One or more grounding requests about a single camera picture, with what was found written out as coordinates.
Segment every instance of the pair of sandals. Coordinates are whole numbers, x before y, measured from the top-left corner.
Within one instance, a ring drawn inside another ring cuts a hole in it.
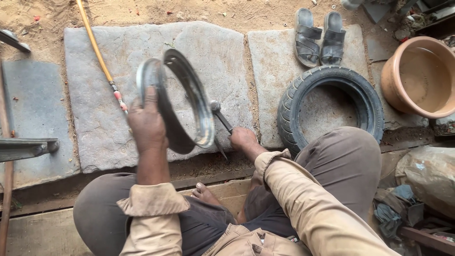
[[[322,29],[313,27],[313,13],[310,10],[297,10],[294,29],[294,53],[302,65],[315,67],[318,61],[321,65],[340,65],[346,31],[343,30],[343,20],[338,12],[331,11],[325,16],[322,48],[315,43],[315,40],[321,39]]]

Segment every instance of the brown trousers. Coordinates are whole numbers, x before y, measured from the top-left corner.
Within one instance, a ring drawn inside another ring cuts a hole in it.
[[[376,140],[364,130],[341,127],[312,141],[295,162],[343,205],[367,219],[381,172]],[[129,196],[135,174],[106,174],[90,182],[74,205],[74,222],[85,244],[96,256],[118,255],[126,240],[128,217],[116,202]],[[224,233],[233,216],[226,208],[188,197],[191,208],[179,214],[183,256],[200,256]],[[296,235],[290,220],[264,186],[253,189],[245,202],[242,224],[276,235]]]

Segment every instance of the hammer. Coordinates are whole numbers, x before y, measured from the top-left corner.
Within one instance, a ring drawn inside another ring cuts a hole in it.
[[[212,100],[210,102],[210,108],[212,109],[212,113],[220,119],[220,122],[226,127],[227,131],[232,134],[232,126],[231,124],[224,118],[223,114],[221,114],[221,104],[217,100]]]

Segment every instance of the beige jacket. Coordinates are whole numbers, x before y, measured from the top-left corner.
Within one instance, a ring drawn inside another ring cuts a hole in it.
[[[290,160],[288,150],[262,153],[254,165],[306,246],[261,229],[250,232],[229,225],[203,256],[399,255],[307,170]],[[134,185],[130,197],[118,205],[134,217],[121,256],[182,255],[177,213],[190,205],[172,184]]]

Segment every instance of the jacket cuff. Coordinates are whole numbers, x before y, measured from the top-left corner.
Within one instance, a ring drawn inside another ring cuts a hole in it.
[[[184,212],[190,209],[188,201],[171,183],[133,185],[130,197],[117,202],[123,213],[133,217],[153,217]]]
[[[270,191],[270,188],[268,187],[267,183],[265,182],[264,174],[265,174],[265,171],[267,170],[268,165],[270,164],[272,159],[275,157],[291,159],[291,153],[289,152],[289,149],[285,149],[282,152],[279,152],[279,151],[264,152],[264,153],[260,154],[254,161],[254,167],[256,167],[256,170],[259,172],[262,183],[264,184],[265,189],[267,191]]]

